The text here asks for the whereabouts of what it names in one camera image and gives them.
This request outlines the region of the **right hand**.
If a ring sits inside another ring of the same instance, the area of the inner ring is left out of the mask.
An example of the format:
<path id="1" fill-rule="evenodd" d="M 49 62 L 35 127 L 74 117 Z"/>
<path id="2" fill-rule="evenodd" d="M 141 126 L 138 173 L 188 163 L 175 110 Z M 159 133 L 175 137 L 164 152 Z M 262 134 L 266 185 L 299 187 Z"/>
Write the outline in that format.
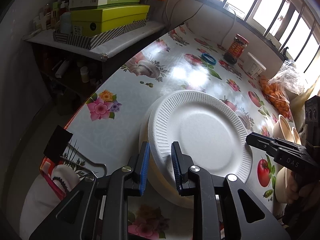
<path id="1" fill-rule="evenodd" d="M 290 173 L 286 187 L 286 198 L 289 204 L 293 204 L 299 197 L 306 198 L 306 209 L 319 202 L 319 181 L 300 187 L 295 180 L 295 172 Z"/>

